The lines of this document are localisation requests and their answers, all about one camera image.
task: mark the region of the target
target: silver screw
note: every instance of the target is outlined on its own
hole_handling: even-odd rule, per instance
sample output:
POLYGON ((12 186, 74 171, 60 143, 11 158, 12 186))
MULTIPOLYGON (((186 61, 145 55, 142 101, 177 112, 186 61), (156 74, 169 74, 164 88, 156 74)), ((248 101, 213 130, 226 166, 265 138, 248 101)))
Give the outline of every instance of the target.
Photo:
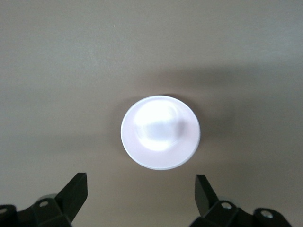
POLYGON ((39 207, 45 207, 48 205, 48 201, 43 201, 39 204, 39 207))
POLYGON ((228 210, 232 208, 232 206, 231 206, 229 203, 227 203, 227 202, 221 203, 221 206, 222 206, 224 209, 228 209, 228 210))
POLYGON ((266 218, 273 218, 273 217, 274 217, 273 214, 270 213, 268 210, 263 210, 263 211, 261 211, 261 214, 262 214, 264 217, 266 217, 266 218))
POLYGON ((8 211, 7 208, 2 208, 2 209, 0 209, 0 214, 4 214, 6 211, 8 211))

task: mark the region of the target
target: white bowl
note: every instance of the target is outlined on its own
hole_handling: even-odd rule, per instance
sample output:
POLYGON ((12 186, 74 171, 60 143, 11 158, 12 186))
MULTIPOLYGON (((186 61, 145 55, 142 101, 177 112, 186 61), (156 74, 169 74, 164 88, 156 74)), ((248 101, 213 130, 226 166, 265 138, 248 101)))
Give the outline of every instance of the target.
POLYGON ((169 96, 151 96, 135 103, 125 114, 121 140, 138 164, 156 170, 173 169, 187 162, 200 142, 194 112, 169 96))

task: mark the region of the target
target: black metal bracket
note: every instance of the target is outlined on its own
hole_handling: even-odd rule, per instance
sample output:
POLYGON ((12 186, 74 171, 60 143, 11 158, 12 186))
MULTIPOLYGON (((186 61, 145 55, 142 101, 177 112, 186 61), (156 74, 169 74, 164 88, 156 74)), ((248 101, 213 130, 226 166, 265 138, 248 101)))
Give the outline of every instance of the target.
POLYGON ((259 208, 253 215, 220 201, 204 175, 196 176, 195 200, 200 213, 190 227, 291 227, 279 212, 259 208))
POLYGON ((87 195, 86 173, 77 173, 54 199, 41 199, 19 212, 14 205, 0 205, 0 227, 71 227, 87 195))

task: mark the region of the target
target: gray table surface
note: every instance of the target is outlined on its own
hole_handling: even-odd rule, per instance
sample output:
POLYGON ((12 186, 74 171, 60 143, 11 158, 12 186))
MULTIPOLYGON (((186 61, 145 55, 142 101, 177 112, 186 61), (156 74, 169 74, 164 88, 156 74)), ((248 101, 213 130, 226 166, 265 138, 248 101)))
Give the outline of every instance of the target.
POLYGON ((303 1, 0 1, 0 204, 88 174, 75 227, 186 227, 196 174, 251 213, 303 224, 303 1), (170 95, 202 139, 184 165, 136 164, 127 109, 170 95))

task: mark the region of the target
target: white plate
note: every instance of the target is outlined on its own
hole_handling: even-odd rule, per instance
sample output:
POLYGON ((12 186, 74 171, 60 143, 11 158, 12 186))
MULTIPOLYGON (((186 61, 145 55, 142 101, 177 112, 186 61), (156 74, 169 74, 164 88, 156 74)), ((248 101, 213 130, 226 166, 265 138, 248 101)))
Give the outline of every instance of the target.
POLYGON ((169 96, 151 96, 126 112, 121 140, 138 164, 156 170, 173 169, 195 153, 200 126, 185 103, 169 96))

